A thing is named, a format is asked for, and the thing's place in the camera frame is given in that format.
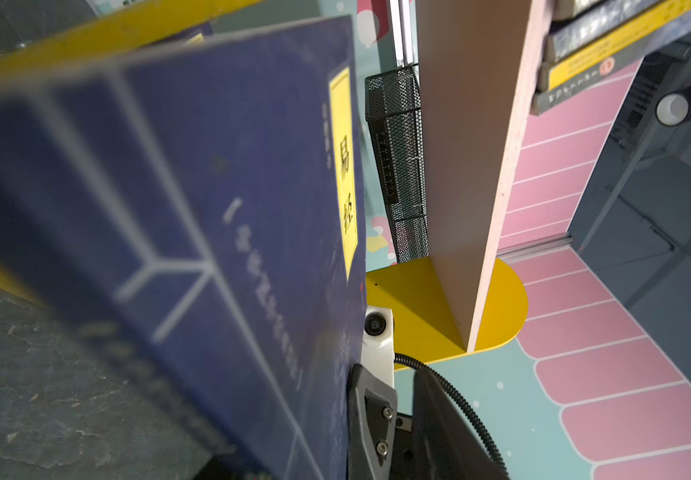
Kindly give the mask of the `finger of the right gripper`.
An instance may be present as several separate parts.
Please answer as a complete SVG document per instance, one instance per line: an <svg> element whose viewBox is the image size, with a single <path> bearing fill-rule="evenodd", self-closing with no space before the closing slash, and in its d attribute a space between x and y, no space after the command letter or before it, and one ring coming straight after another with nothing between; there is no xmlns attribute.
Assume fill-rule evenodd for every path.
<svg viewBox="0 0 691 480"><path fill-rule="evenodd" d="M347 382L347 479L389 479L397 391L355 364Z"/></svg>

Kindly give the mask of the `black wolf book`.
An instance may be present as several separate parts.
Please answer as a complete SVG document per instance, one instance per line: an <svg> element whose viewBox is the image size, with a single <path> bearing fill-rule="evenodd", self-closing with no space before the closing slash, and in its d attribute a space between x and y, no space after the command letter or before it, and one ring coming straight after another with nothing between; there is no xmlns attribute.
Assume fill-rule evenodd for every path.
<svg viewBox="0 0 691 480"><path fill-rule="evenodd" d="M531 102L531 114L540 116L547 113L581 92L608 80L633 62L690 33L691 11L669 25L659 28L655 33L623 48L620 52L571 78L559 87L548 92L537 90Z"/></svg>

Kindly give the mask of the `yellow cartoon boy book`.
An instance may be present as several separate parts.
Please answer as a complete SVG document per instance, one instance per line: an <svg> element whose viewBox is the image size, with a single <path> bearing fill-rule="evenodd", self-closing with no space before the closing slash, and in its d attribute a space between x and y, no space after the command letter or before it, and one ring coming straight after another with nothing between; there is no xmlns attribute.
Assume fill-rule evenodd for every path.
<svg viewBox="0 0 691 480"><path fill-rule="evenodd" d="M691 11L691 1L659 1L637 17L592 41L557 63L543 60L537 90L548 92L605 61L627 46L655 33Z"/></svg>

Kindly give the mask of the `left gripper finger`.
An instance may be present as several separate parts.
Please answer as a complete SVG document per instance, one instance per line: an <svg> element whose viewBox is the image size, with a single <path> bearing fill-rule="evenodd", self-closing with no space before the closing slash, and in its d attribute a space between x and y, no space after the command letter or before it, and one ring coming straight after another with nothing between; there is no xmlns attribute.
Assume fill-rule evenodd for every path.
<svg viewBox="0 0 691 480"><path fill-rule="evenodd" d="M413 455L417 479L505 479L437 379L413 378Z"/></svg>

